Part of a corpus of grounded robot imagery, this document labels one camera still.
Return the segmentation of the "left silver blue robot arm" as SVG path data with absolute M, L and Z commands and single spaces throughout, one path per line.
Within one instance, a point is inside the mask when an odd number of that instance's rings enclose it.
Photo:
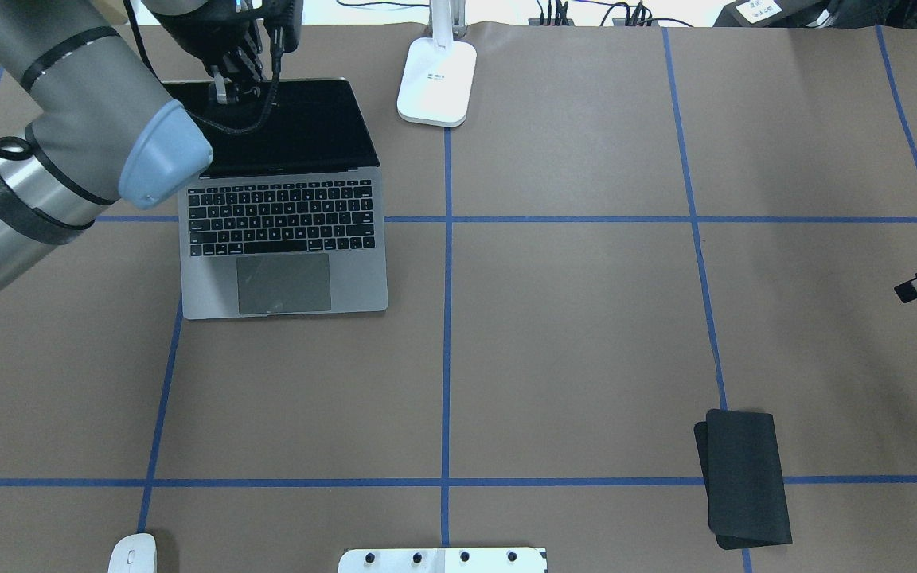
M 299 1 L 146 1 L 205 66 L 217 101 L 260 97 L 230 127 L 185 109 L 150 68 L 130 1 L 0 1 L 0 65 L 40 115 L 0 138 L 0 291 L 86 232 L 117 201 L 152 209 L 213 160 L 206 131 L 251 134 L 274 106 L 281 58 L 299 46 Z

